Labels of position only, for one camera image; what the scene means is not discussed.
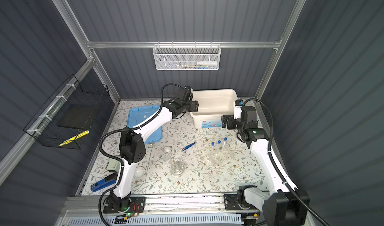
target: black mounting plate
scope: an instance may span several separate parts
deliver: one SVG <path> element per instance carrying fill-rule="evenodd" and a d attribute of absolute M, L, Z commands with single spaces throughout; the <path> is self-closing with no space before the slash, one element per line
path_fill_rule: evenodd
<path fill-rule="evenodd" d="M 146 197 L 131 197 L 131 200 L 132 200 L 132 204 L 135 203 L 139 206 L 139 213 L 144 212 Z M 107 197 L 107 199 L 105 200 L 103 213 L 119 213 L 118 209 L 113 207 L 113 203 L 109 199 L 109 197 Z M 131 206 L 126 213 L 133 213 L 133 206 Z"/>
<path fill-rule="evenodd" d="M 243 210 L 243 208 L 240 207 L 239 201 L 237 199 L 237 194 L 224 194 L 224 203 L 225 203 L 225 210 Z M 251 205 L 249 209 L 255 209 L 255 206 Z"/>

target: white mesh basket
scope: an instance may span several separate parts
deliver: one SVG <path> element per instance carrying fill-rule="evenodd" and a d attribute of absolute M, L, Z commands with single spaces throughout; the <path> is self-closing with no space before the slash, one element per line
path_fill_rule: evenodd
<path fill-rule="evenodd" d="M 157 70 L 218 70 L 220 46 L 212 48 L 153 47 Z"/>

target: black wire basket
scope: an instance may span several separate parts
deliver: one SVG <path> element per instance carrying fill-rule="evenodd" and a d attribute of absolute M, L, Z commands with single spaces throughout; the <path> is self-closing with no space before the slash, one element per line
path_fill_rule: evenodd
<path fill-rule="evenodd" d="M 106 85 L 78 80 L 65 87 L 68 90 L 56 96 L 55 104 L 48 111 L 40 109 L 24 132 L 46 147 L 80 149 L 103 102 L 107 102 L 109 91 Z"/>

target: wire mesh basket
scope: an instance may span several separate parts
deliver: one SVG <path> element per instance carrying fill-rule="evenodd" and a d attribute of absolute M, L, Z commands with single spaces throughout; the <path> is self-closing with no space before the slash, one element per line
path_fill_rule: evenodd
<path fill-rule="evenodd" d="M 24 132 L 46 147 L 80 149 L 87 140 L 92 124 L 107 102 L 106 85 L 75 81 L 44 115 L 37 113 L 26 125 Z"/>
<path fill-rule="evenodd" d="M 157 70 L 218 70 L 221 48 L 153 47 Z"/>

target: floral tablecloth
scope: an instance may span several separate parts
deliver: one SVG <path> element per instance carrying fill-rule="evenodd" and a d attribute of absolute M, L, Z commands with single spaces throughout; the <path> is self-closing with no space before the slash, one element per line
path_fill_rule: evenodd
<path fill-rule="evenodd" d="M 121 101 L 113 118 L 109 131 L 127 125 L 128 112 L 131 108 L 160 104 L 159 100 Z M 257 160 L 251 155 L 245 143 L 236 139 L 235 130 L 226 128 L 195 128 L 193 118 L 186 113 L 180 119 L 174 119 L 163 125 L 163 137 L 160 142 L 146 144 L 147 153 L 138 163 L 145 169 L 141 178 L 134 178 L 132 194 L 157 193 L 202 193 L 236 191 L 241 185 L 256 185 L 261 190 L 268 190 L 264 175 Z M 224 165 L 213 166 L 209 160 L 211 143 L 228 138 L 227 144 L 235 158 L 230 158 Z M 103 144 L 104 150 L 111 155 L 118 155 L 120 133 L 109 136 Z M 192 142 L 193 147 L 181 152 Z M 171 147 L 171 161 L 180 161 L 185 166 L 182 176 L 170 173 L 169 164 L 164 161 L 164 147 Z M 90 186 L 111 174 L 105 167 L 108 158 L 99 153 L 82 195 L 101 195 L 104 190 L 93 193 Z"/>

